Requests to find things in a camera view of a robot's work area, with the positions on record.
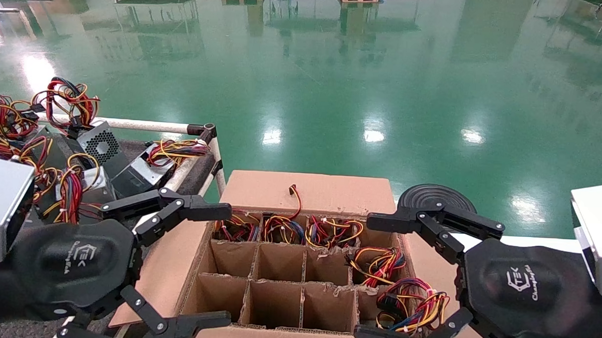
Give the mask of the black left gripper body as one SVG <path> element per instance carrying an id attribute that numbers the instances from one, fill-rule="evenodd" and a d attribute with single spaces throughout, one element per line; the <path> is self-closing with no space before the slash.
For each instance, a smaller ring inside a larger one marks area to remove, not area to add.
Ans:
<path id="1" fill-rule="evenodd" d="M 113 220 L 25 228 L 0 262 L 0 323 L 102 319 L 139 279 L 142 252 L 133 232 Z"/>

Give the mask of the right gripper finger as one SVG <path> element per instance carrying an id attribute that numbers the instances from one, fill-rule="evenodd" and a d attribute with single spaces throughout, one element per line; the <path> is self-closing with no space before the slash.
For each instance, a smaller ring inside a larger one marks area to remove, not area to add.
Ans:
<path id="1" fill-rule="evenodd" d="M 371 212 L 366 224 L 372 230 L 393 234 L 417 233 L 436 253 L 451 265 L 461 264 L 465 249 L 452 236 L 462 233 L 479 240 L 500 240 L 505 230 L 503 223 L 452 206 L 435 204 L 428 207 L 399 206 L 392 214 Z"/>
<path id="2" fill-rule="evenodd" d="M 461 307 L 426 338 L 455 338 L 465 327 L 483 338 L 517 338 L 526 330 L 527 311 L 509 308 Z M 355 338 L 414 338 L 403 332 L 358 325 Z"/>

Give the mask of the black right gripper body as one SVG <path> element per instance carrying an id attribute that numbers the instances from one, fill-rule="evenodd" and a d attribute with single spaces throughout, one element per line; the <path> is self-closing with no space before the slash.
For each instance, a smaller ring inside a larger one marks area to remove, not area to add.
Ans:
<path id="1" fill-rule="evenodd" d="M 602 338 L 602 295 L 578 253 L 487 239 L 464 254 L 460 284 L 483 338 Z"/>

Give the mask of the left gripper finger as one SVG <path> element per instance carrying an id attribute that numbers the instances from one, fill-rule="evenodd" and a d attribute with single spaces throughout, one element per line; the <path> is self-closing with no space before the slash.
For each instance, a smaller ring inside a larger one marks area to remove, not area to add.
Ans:
<path id="1" fill-rule="evenodd" d="M 120 297 L 148 326 L 149 332 L 142 338 L 196 338 L 201 330 L 225 328 L 231 324 L 230 313 L 227 311 L 162 318 L 132 285 L 123 288 Z M 114 338 L 90 331 L 83 320 L 84 318 L 75 317 L 60 327 L 57 338 Z"/>
<path id="2" fill-rule="evenodd" d="M 120 226 L 147 217 L 130 229 L 136 245 L 148 247 L 184 221 L 226 221 L 233 208 L 228 203 L 207 203 L 200 195 L 181 195 L 168 188 L 155 189 L 102 205 L 100 224 Z"/>

